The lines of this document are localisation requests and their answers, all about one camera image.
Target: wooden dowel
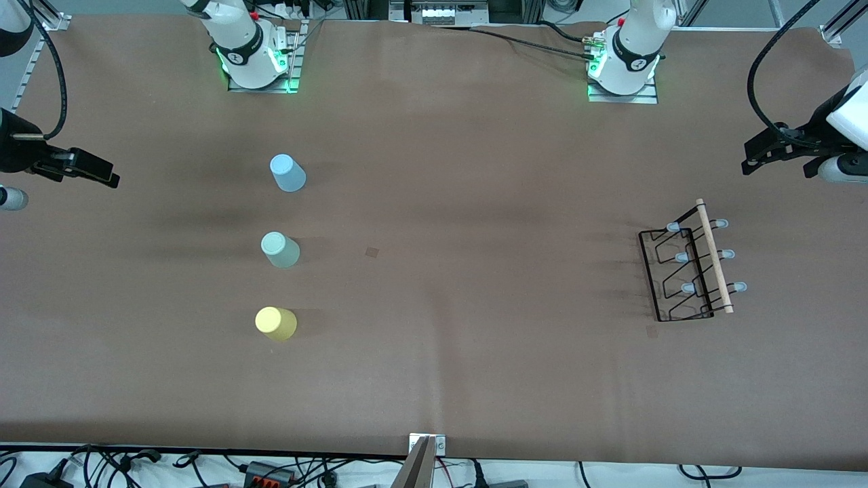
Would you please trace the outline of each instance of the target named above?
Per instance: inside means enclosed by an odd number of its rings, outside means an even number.
[[[711,266],[714,268],[714,278],[717,280],[717,288],[720,290],[720,299],[723,300],[723,312],[732,313],[733,303],[729,300],[727,281],[723,278],[723,268],[720,266],[720,257],[717,255],[717,245],[714,244],[714,234],[711,232],[711,221],[708,220],[705,202],[701,198],[696,201],[696,209],[699,210],[702,228],[705,230],[708,252],[711,253]]]

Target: blue cup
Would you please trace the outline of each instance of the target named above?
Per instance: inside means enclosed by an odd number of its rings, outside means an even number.
[[[299,191],[307,181],[305,170],[289,155],[276,155],[272,158],[271,170],[277,186],[285,192]]]
[[[262,238],[262,252],[275,267],[291,267],[298,262],[299,244],[280,232],[269,232]]]

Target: yellow cup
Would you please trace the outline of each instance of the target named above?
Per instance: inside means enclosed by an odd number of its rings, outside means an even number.
[[[291,338],[297,325],[295,313],[285,308],[265,307],[256,314],[256,328],[277,342]]]

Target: power adapter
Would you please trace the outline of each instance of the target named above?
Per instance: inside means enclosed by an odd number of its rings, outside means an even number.
[[[71,483],[62,479],[52,479],[47,472],[35,472],[27,475],[21,482],[21,488],[73,488]]]
[[[244,477],[244,486],[252,486],[255,488],[289,488],[293,482],[295,473],[292,470],[278,468],[277,466],[267,465],[253,461],[249,465],[243,466],[241,471],[246,474]]]

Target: brown table surface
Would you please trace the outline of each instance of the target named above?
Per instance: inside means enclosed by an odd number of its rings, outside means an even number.
[[[196,19],[77,17],[55,142],[122,182],[3,175],[30,206],[0,216],[2,437],[868,469],[866,189],[740,174],[769,36],[673,33],[661,103],[630,106],[587,102],[576,59],[386,22],[327,23],[297,95],[228,94]],[[759,98],[797,125],[851,74],[794,31]],[[19,113],[45,130],[56,84],[44,53]],[[653,337],[636,233],[697,197],[750,290]],[[258,333],[265,306],[297,336]]]

